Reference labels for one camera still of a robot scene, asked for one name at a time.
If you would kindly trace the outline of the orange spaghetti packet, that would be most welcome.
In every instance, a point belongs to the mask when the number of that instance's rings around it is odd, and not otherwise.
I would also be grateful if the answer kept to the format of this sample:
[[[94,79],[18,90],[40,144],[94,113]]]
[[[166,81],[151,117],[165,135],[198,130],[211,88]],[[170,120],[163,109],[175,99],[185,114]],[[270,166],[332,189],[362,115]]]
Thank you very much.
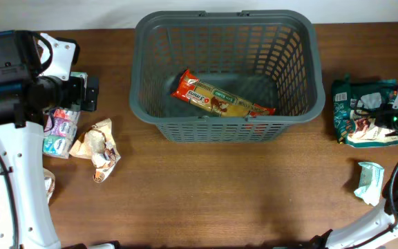
[[[272,116],[274,107],[262,107],[238,95],[203,82],[186,69],[178,80],[177,88],[171,93],[184,102],[199,107],[210,114],[220,117],[256,117]]]

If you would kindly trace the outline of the green coffee bean bag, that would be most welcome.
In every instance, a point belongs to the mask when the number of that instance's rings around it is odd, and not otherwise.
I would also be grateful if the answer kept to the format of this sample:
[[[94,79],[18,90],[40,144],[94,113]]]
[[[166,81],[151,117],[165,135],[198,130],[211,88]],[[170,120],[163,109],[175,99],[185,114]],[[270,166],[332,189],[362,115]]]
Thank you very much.
[[[398,145],[398,135],[375,126],[378,111],[398,109],[398,81],[351,83],[350,77],[332,84],[337,141],[355,148]]]

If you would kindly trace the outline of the multicolour tissue pack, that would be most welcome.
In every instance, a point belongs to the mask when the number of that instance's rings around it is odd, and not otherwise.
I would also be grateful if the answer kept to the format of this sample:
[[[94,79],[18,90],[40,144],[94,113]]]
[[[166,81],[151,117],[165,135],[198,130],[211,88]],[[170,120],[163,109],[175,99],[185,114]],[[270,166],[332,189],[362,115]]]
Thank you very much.
[[[50,112],[44,128],[43,154],[69,158],[70,148],[77,134],[80,112],[55,109]]]

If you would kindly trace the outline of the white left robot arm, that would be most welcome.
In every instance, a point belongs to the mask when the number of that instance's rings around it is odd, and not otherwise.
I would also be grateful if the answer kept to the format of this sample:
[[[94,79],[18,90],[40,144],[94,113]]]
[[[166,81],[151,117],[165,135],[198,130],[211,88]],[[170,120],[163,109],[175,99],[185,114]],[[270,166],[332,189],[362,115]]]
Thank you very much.
[[[59,248],[44,186],[44,117],[94,111],[99,82],[71,75],[73,39],[0,32],[0,248]]]

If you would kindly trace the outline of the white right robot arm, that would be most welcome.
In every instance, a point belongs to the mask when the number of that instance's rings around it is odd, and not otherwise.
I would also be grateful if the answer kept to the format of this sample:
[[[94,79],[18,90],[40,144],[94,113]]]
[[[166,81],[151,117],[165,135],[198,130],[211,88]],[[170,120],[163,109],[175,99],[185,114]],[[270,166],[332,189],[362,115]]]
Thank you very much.
[[[384,200],[339,230],[315,236],[308,248],[378,248],[398,238],[398,162],[383,189]]]

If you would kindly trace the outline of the light teal small packet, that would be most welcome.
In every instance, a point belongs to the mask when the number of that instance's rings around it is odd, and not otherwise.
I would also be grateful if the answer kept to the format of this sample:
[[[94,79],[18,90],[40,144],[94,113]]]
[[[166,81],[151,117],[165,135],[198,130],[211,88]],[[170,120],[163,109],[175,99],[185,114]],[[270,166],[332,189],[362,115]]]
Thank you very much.
[[[354,195],[367,205],[376,206],[381,196],[384,168],[372,162],[359,162],[359,166],[361,167],[359,186]]]

